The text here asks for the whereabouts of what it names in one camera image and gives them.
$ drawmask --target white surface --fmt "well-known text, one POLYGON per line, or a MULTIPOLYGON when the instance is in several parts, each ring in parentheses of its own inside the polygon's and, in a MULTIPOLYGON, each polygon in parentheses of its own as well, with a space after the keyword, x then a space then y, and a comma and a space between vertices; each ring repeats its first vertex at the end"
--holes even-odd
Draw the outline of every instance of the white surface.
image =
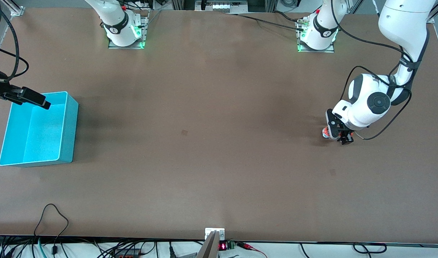
MULTIPOLYGON (((281 243, 250 243, 253 247, 266 253, 268 258, 304 258, 299 244, 281 244, 281 243)), ((48 258, 51 244, 45 245, 44 251, 48 258)), ((58 246, 56 258, 65 258, 61 245, 58 246)), ((112 247, 111 244, 100 244, 101 248, 107 249, 112 247)), ((367 255, 356 253, 351 245, 321 245, 321 244, 304 244, 306 253, 310 258, 367 258, 367 255)), ((146 253, 153 247, 152 243, 146 243, 142 252, 146 253)), ((96 258, 100 255, 99 250, 92 244, 64 244, 64 248, 69 258, 96 258)), ((178 257, 197 253, 201 246, 194 242, 173 242, 173 249, 178 257)), ((41 258, 37 245, 35 245, 35 255, 41 258)), ((370 247, 370 251, 377 251, 376 247, 370 247)), ((169 257, 168 242, 158 243, 158 252, 160 258, 169 257)), ((221 258, 229 258, 239 255, 237 258, 265 258, 257 252, 236 248, 233 250, 219 252, 221 258)), ((25 248, 21 258, 31 258, 32 254, 29 248, 25 248)), ((144 255, 144 258, 156 258, 155 250, 144 255)), ((372 258, 438 258, 438 248, 420 248, 420 247, 388 247, 386 253, 373 254, 372 258)))

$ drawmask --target turquoise plastic container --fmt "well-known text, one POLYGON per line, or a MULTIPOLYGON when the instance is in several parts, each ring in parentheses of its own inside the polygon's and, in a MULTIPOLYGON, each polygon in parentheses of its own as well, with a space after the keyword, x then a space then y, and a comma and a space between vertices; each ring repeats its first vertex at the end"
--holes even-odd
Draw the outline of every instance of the turquoise plastic container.
POLYGON ((49 110, 29 103, 12 104, 0 166, 36 167, 71 163, 78 103, 65 91, 43 93, 49 110))

